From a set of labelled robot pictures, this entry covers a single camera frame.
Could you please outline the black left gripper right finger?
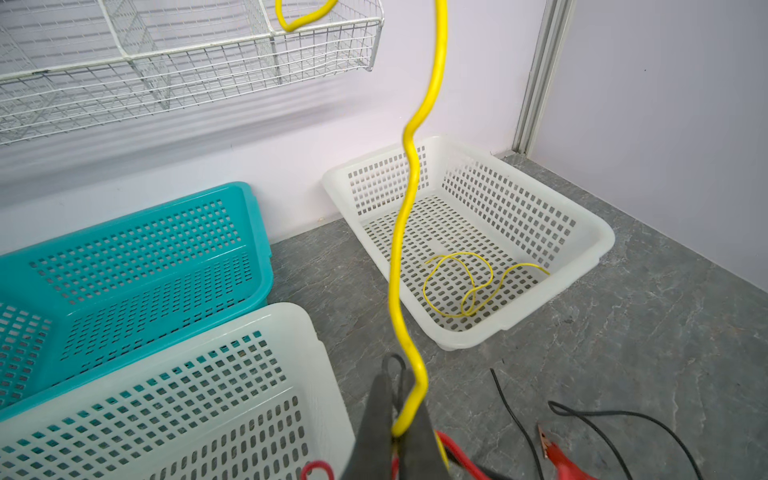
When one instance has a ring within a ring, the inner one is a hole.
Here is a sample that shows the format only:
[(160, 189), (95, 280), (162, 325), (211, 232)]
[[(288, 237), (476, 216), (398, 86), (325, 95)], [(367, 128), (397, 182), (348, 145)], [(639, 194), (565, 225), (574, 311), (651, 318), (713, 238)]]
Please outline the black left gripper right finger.
[(426, 403), (423, 402), (407, 431), (397, 438), (397, 479), (449, 479), (438, 447)]

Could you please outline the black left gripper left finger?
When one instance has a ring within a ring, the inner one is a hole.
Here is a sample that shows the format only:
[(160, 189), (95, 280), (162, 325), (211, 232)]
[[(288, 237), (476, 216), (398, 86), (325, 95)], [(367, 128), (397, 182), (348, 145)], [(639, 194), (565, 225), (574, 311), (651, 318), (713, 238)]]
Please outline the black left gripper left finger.
[(372, 381), (355, 445), (342, 479), (392, 478), (394, 391), (389, 370), (392, 360), (399, 361), (399, 355), (386, 354), (381, 370)]

